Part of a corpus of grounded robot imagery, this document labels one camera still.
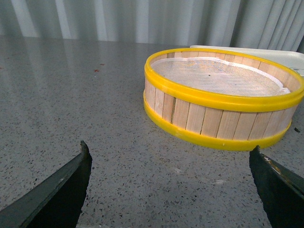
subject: popsicle stick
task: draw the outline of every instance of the popsicle stick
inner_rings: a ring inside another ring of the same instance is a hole
[[[180,58],[181,55],[182,55],[181,52],[175,52],[175,53],[174,53],[174,58]]]
[[[226,54],[224,60],[228,61],[228,62],[231,62],[231,63],[234,63],[234,58],[235,58],[234,55],[228,55],[228,54]]]
[[[246,66],[251,66],[251,67],[254,67],[254,68],[257,68],[260,66],[260,61],[258,60],[255,60],[255,59],[250,59],[250,58],[243,58],[243,61],[242,61],[242,64],[243,65],[246,65]]]
[[[270,137],[272,135],[279,133],[277,131],[277,126],[278,126],[278,124],[280,124],[280,120],[282,118],[283,113],[284,113],[284,110],[272,112],[269,123],[264,132],[263,138]]]
[[[284,113],[281,116],[281,120],[277,127],[277,132],[281,132],[284,129],[286,129],[286,127],[289,125],[289,123],[295,113],[296,108],[297,108],[297,105],[284,110]]]
[[[198,57],[215,57],[215,52],[200,51]]]
[[[218,127],[217,138],[233,139],[239,116],[240,112],[223,111],[223,115]]]
[[[200,134],[215,138],[218,134],[222,114],[223,110],[207,107]]]
[[[252,126],[249,140],[263,138],[264,132],[269,123],[272,112],[258,113]]]
[[[175,53],[171,52],[167,54],[167,58],[174,58]]]
[[[159,89],[155,89],[155,112],[162,116],[162,110],[163,110],[163,102],[164,102],[164,96],[165,93]]]
[[[257,113],[241,113],[238,119],[237,127],[233,136],[235,140],[247,140]]]
[[[289,76],[286,80],[286,87],[291,91],[295,91],[300,88],[300,83],[289,73],[286,72],[286,74]]]
[[[151,59],[150,61],[150,65],[154,62],[156,62],[157,60],[163,59],[163,58],[167,58],[167,54],[161,55],[161,56],[157,56],[154,59]]]
[[[224,60],[225,59],[225,54],[224,53],[216,53],[215,57],[219,58],[221,60]]]
[[[203,125],[206,107],[190,104],[186,130],[200,134]]]
[[[243,57],[242,57],[242,56],[235,56],[233,62],[234,62],[234,63],[242,64],[242,62],[243,62]]]
[[[172,112],[174,108],[174,97],[164,94],[162,118],[171,123]]]
[[[150,108],[154,110],[155,87],[146,79],[146,100]]]
[[[173,124],[186,129],[190,103],[176,98]]]
[[[198,51],[184,51],[181,56],[183,58],[197,57],[199,55]]]

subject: white mesh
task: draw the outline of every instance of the white mesh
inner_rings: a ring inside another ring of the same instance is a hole
[[[152,63],[151,67],[171,81],[214,93],[241,96],[290,93],[270,74],[215,57],[164,58]]]

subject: curtain fold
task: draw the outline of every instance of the curtain fold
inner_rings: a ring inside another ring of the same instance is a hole
[[[0,35],[304,52],[304,0],[3,0]]]

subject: yellow plastic rim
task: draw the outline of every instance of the yellow plastic rim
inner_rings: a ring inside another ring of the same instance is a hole
[[[288,72],[294,78],[296,78],[300,84],[300,88],[289,94],[278,95],[278,96],[268,96],[268,97],[248,97],[248,96],[235,96],[235,95],[225,95],[213,92],[208,92],[204,90],[199,90],[191,88],[173,81],[166,79],[165,77],[157,74],[151,68],[151,60],[158,56],[165,55],[172,52],[184,52],[184,51],[199,51],[199,52],[216,52],[224,53],[236,56],[242,56],[267,64],[271,64],[283,71]],[[278,111],[293,107],[299,104],[304,96],[304,79],[295,71],[275,62],[267,59],[233,52],[225,50],[215,50],[206,48],[179,48],[165,50],[157,52],[151,55],[144,66],[146,79],[156,88],[160,89],[166,94],[169,94],[178,99],[188,101],[193,104],[217,108],[222,110],[239,111],[239,112],[271,112]]]
[[[251,151],[257,145],[261,148],[266,148],[268,146],[272,146],[276,144],[286,133],[288,128],[290,127],[291,122],[288,127],[284,129],[279,134],[273,135],[271,137],[257,139],[257,140],[228,140],[228,139],[219,139],[213,138],[206,135],[197,134],[194,132],[187,131],[180,127],[177,127],[168,121],[162,119],[158,114],[156,114],[149,106],[146,101],[145,92],[143,93],[143,104],[144,109],[150,119],[158,125],[160,128],[165,130],[166,132],[176,136],[180,139],[188,141],[190,143],[194,143],[200,146],[210,147],[218,150],[226,150],[226,151]]]

